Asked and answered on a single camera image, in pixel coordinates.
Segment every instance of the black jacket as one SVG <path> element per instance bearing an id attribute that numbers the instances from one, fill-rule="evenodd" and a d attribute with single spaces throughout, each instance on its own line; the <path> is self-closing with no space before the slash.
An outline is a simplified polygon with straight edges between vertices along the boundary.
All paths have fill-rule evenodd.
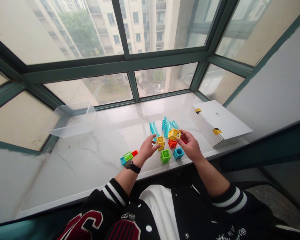
<path id="1" fill-rule="evenodd" d="M 265 204 L 234 185 L 212 199 L 194 185 L 173 188 L 171 193 L 180 239 L 300 239 L 299 231 L 276 226 Z M 129 199 L 112 179 L 102 191 L 91 193 L 81 213 L 69 221 L 56 239 L 160 237 L 147 204 Z"/>

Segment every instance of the watch face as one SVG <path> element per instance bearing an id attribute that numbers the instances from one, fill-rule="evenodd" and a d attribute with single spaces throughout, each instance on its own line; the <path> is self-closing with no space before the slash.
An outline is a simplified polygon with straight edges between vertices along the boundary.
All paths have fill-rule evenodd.
<path id="1" fill-rule="evenodd" d="M 128 160 L 128 161 L 126 162 L 126 164 L 125 164 L 124 166 L 125 166 L 126 168 L 130 168 L 131 164 L 132 164 L 132 160 L 130 159 L 130 160 Z"/>

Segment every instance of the person's right hand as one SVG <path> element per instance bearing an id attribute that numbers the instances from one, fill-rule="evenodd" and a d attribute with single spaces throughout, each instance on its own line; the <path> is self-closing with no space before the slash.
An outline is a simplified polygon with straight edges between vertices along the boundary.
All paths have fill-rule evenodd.
<path id="1" fill-rule="evenodd" d="M 182 129 L 179 129 L 179 131 L 181 132 L 181 139 L 177 138 L 176 141 L 188 158 L 194 163 L 204 160 L 205 158 L 200 151 L 199 143 L 194 136 L 188 131 Z"/>

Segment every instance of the white cardboard box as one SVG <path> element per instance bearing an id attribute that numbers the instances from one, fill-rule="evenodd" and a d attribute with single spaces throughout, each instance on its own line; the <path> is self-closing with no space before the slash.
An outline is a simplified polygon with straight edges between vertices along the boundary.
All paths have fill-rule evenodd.
<path id="1" fill-rule="evenodd" d="M 196 113 L 197 108 L 200 108 L 201 112 Z M 189 116 L 213 147 L 236 143 L 242 136 L 253 132 L 216 100 L 194 104 Z M 215 135 L 212 131 L 215 128 L 222 133 Z"/>

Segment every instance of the transparent plastic box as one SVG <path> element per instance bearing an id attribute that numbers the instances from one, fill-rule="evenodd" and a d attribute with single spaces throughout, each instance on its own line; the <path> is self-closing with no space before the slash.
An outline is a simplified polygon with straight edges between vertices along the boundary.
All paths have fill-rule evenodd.
<path id="1" fill-rule="evenodd" d="M 54 110 L 46 132 L 62 138 L 91 132 L 95 119 L 96 110 L 91 101 L 66 104 Z"/>

